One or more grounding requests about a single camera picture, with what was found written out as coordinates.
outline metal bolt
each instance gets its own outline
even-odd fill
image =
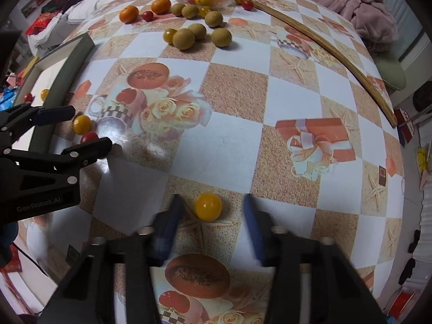
[[[330,246],[334,244],[334,240],[332,238],[329,238],[328,236],[321,238],[320,242],[326,246]]]
[[[71,184],[71,185],[76,184],[77,181],[78,181],[78,179],[77,179],[76,177],[74,177],[74,176],[70,176],[70,177],[68,177],[68,179],[67,179],[67,182],[68,182],[69,184]]]
[[[92,239],[92,245],[100,246],[105,244],[106,239],[103,236],[96,236]]]
[[[155,229],[152,226],[142,226],[141,228],[139,228],[137,230],[137,233],[139,235],[148,235],[148,234],[152,234],[154,232],[155,232]]]
[[[285,234],[286,233],[286,229],[283,226],[280,225],[274,225],[271,228],[271,231],[273,234]]]

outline printed rose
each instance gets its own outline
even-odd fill
[[[198,124],[206,126],[212,115],[212,108],[208,104],[204,95],[193,90],[176,96],[176,111],[172,116],[164,120],[171,126],[178,129],[194,128]]]
[[[172,98],[164,98],[163,100],[155,103],[152,108],[152,114],[161,119],[163,116],[174,113],[177,105],[175,99]]]
[[[243,322],[243,312],[239,310],[227,310],[219,315],[217,324],[241,324]]]
[[[263,313],[246,313],[245,319],[241,324],[263,324],[264,314]]]
[[[148,134],[157,136],[159,141],[171,141],[179,138],[184,130],[172,128],[164,119],[157,119],[151,107],[145,108],[140,114],[141,128]]]
[[[169,77],[165,84],[161,86],[162,89],[169,91],[169,96],[174,97],[180,95],[182,90],[191,83],[191,78],[186,80],[179,75]]]
[[[229,288],[224,298],[232,302],[233,309],[241,309],[246,306],[252,298],[252,289],[247,284],[237,284]]]

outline checkered tablecloth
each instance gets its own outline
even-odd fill
[[[253,281],[262,291],[269,273],[253,258],[241,216],[243,194],[253,193],[295,234],[334,238],[378,297],[397,248],[404,179],[397,131],[375,102],[335,58],[262,11],[224,8],[231,46],[220,49],[207,38],[185,52],[166,44],[163,30],[202,20],[168,14],[151,23],[119,21],[118,11],[125,6],[146,11],[152,1],[114,0],[69,37],[90,29],[96,44],[69,97],[69,104],[95,123],[104,117],[90,113],[113,94],[128,88],[123,94],[132,93],[130,101],[135,101],[138,92],[130,78],[141,72],[137,69],[145,69],[149,82],[165,78],[156,89],[142,90],[145,102],[128,107],[133,117],[128,114],[126,131],[104,128],[119,146],[107,159],[82,169],[80,205],[21,223],[20,235],[32,254],[61,279],[69,268],[69,245],[81,252],[94,236],[129,235],[180,193],[188,212],[174,254],[206,253],[228,267],[233,279]],[[317,31],[381,86],[375,64],[348,21],[308,0],[259,1]],[[287,43],[306,50],[307,59],[278,46],[289,34]],[[75,96],[87,80],[88,92]],[[385,89],[382,94],[388,97]],[[316,180],[293,174],[292,152],[276,123],[334,117],[341,119],[355,159],[332,163]],[[52,151],[79,140],[71,123],[58,125]],[[386,178],[380,178],[380,167],[387,170]],[[214,223],[202,223],[192,212],[194,200],[205,191],[224,202],[222,217]]]

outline printed starfish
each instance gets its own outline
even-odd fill
[[[112,39],[109,40],[109,44],[108,44],[108,55],[112,56],[114,53],[114,49],[117,46],[116,42]]]
[[[345,126],[346,130],[348,130],[348,132],[355,132],[355,131],[357,131],[357,128],[355,126],[353,126],[353,125],[351,125],[351,124],[348,123],[348,113],[347,113],[347,111],[344,111],[343,114],[342,114],[342,116],[338,115],[336,113],[336,111],[333,110],[333,108],[330,108],[330,112],[331,112],[331,114],[334,117],[341,119],[343,125]]]
[[[388,236],[388,243],[387,243],[387,248],[390,252],[390,254],[392,253],[393,250],[393,246],[396,245],[396,236],[394,234],[394,230],[390,227],[388,227],[387,229],[387,236]]]
[[[211,229],[212,226],[229,226],[239,223],[239,220],[234,220],[233,218],[230,219],[224,219],[224,220],[218,220],[217,222],[203,222],[202,220],[198,219],[195,214],[191,211],[189,207],[186,206],[185,208],[186,213],[184,216],[184,220],[181,222],[179,228],[189,230],[188,232],[191,232],[194,228],[198,229],[197,238],[200,240],[199,248],[204,254],[207,254],[207,250],[205,247],[205,233],[203,228]]]
[[[328,28],[323,22],[317,21],[313,18],[307,18],[307,20],[309,21],[310,24],[315,26],[315,28],[317,28],[319,31],[323,32],[324,34],[328,34]]]
[[[351,47],[348,47],[342,43],[339,43],[338,49],[340,49],[353,64],[360,66],[359,61],[356,59],[356,56],[358,57],[357,51],[354,51]]]
[[[303,76],[303,72],[312,72],[312,70],[305,66],[302,66],[300,64],[300,62],[302,61],[301,59],[299,59],[297,63],[294,63],[294,61],[284,56],[283,53],[280,53],[279,55],[288,64],[287,68],[292,69],[295,72],[295,74],[299,77],[302,84],[306,84],[305,78]]]
[[[369,184],[372,188],[372,191],[366,197],[366,201],[375,200],[377,212],[379,212],[380,208],[380,194],[385,191],[385,187],[379,184],[379,177],[377,181],[375,181],[370,175],[368,175]]]

